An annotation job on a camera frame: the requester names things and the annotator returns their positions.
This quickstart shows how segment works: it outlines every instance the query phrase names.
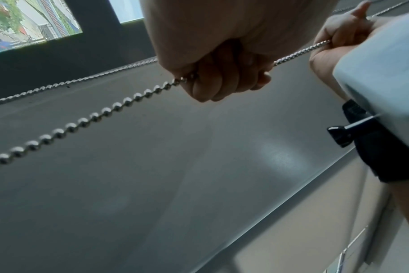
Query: window frame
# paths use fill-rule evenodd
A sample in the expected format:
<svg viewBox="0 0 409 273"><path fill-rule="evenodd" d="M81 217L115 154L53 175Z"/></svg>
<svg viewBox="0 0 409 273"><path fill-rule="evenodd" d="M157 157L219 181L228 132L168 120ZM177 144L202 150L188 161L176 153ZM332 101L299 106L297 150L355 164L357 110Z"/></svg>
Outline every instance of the window frame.
<svg viewBox="0 0 409 273"><path fill-rule="evenodd" d="M0 52L0 98L155 56L143 19L120 23L109 0L64 0L82 33Z"/></svg>

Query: hand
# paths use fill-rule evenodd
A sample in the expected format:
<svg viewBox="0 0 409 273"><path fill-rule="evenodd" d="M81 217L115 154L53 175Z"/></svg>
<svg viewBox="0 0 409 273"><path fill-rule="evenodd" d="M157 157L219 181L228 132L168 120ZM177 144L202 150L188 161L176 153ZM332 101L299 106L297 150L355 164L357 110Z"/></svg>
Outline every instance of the hand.
<svg viewBox="0 0 409 273"><path fill-rule="evenodd" d="M374 22L366 19L369 6L370 2L363 1L345 14L329 17L314 41L314 44L325 40L332 41L311 53L310 66L313 72L343 99L349 98L333 77L333 69L344 55L371 34Z"/></svg>
<svg viewBox="0 0 409 273"><path fill-rule="evenodd" d="M141 0L160 64L204 102L257 90L273 61L312 39L337 0Z"/></svg>

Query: tree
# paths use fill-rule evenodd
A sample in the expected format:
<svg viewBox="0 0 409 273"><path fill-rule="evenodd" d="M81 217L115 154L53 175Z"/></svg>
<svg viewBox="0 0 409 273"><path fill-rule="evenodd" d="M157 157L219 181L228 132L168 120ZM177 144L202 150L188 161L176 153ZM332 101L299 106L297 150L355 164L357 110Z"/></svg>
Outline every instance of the tree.
<svg viewBox="0 0 409 273"><path fill-rule="evenodd" d="M0 1L0 29L12 29L18 32L23 20L22 12L17 7L17 0Z"/></svg>

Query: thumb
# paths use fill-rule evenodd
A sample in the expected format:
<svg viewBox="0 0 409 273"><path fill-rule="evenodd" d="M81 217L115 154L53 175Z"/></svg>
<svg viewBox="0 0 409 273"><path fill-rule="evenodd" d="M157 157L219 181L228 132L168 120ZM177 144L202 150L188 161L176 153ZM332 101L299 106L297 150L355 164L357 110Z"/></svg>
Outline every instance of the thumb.
<svg viewBox="0 0 409 273"><path fill-rule="evenodd" d="M357 5L357 7L347 12L347 14L356 16L357 18L360 18L360 19L365 18L366 12L368 11L370 5L371 5L371 2L362 1Z"/></svg>

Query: black object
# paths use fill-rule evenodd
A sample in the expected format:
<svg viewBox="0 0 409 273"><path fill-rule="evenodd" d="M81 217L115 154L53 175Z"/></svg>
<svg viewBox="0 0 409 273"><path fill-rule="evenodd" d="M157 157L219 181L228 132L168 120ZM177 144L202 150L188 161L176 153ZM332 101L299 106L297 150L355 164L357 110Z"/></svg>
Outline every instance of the black object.
<svg viewBox="0 0 409 273"><path fill-rule="evenodd" d="M342 107L350 125L329 127L341 147L354 141L361 159L382 182L409 179L409 147L353 100Z"/></svg>

